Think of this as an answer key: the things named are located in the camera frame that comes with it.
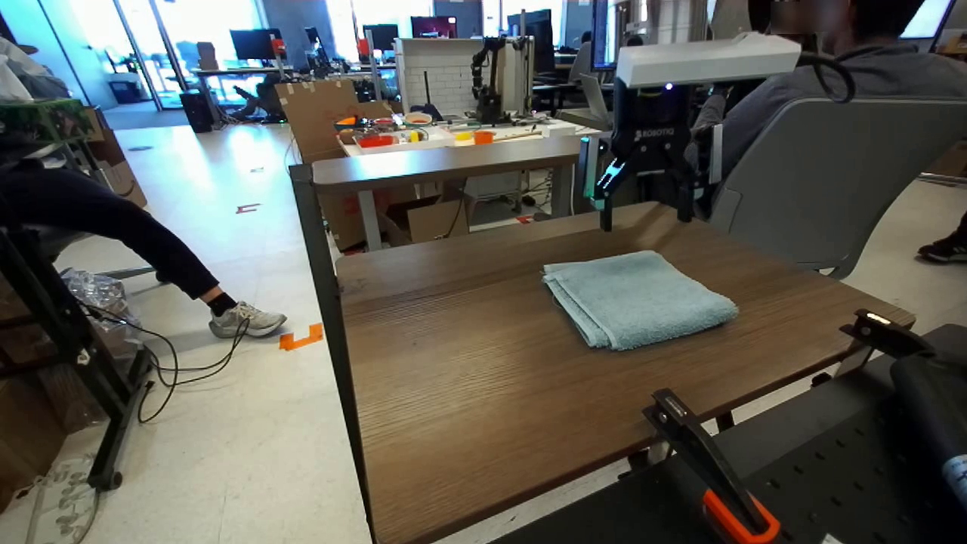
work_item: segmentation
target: folded towel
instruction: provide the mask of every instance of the folded towel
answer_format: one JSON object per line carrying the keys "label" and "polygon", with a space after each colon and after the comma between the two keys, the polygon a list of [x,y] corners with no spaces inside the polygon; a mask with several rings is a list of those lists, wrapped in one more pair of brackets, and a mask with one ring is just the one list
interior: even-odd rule
{"label": "folded towel", "polygon": [[545,267],[545,286],[589,349],[634,350],[684,339],[737,316],[737,307],[656,250]]}

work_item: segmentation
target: gray chair back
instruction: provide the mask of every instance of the gray chair back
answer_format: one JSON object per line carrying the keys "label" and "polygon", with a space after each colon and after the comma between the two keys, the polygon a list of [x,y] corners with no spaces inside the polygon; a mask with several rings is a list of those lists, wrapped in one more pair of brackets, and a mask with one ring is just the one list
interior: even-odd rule
{"label": "gray chair back", "polygon": [[844,279],[897,195],[960,141],[960,100],[794,100],[729,172],[709,225]]}

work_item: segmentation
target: sneaker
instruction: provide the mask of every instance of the sneaker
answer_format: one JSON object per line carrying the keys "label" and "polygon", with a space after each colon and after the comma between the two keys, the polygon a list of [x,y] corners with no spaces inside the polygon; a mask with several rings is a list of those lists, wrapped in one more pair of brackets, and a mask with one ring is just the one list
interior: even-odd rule
{"label": "sneaker", "polygon": [[251,339],[266,339],[275,336],[285,324],[285,316],[259,312],[249,302],[216,316],[209,320],[211,336],[216,339],[234,339],[237,330],[243,326],[243,336]]}
{"label": "sneaker", "polygon": [[967,246],[960,240],[940,240],[932,246],[919,247],[920,261],[926,262],[967,262]]}

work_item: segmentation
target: white floor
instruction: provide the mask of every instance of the white floor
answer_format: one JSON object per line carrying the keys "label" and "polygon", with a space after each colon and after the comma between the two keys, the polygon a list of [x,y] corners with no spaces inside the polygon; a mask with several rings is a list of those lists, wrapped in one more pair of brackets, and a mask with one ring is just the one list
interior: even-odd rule
{"label": "white floor", "polygon": [[[320,320],[285,171],[293,161],[285,128],[211,137],[184,128],[121,131],[121,142],[137,150],[129,164],[150,212],[199,250],[231,297],[286,312],[293,333]],[[848,286],[908,309],[916,330],[967,324],[967,267],[913,261],[919,246],[947,236],[963,212],[967,187],[916,182],[872,232]],[[88,240],[62,262],[117,268],[139,261],[114,242]],[[206,366],[227,350],[227,342],[206,333],[206,307],[174,289],[139,289],[147,291],[132,297],[132,312],[179,344],[182,366]],[[102,495],[90,544],[368,540],[324,344],[286,354],[275,342],[243,342],[224,374],[179,390],[161,421],[132,426],[121,470],[125,487]],[[488,540],[615,471],[446,540]]]}

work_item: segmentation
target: black pants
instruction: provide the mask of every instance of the black pants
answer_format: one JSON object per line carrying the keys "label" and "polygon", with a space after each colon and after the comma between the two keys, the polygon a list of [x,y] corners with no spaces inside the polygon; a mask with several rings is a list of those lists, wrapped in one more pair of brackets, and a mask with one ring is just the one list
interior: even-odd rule
{"label": "black pants", "polygon": [[0,200],[19,225],[95,232],[125,242],[155,267],[162,286],[179,286],[189,301],[216,289],[216,279],[174,232],[90,178],[61,171],[0,172]]}

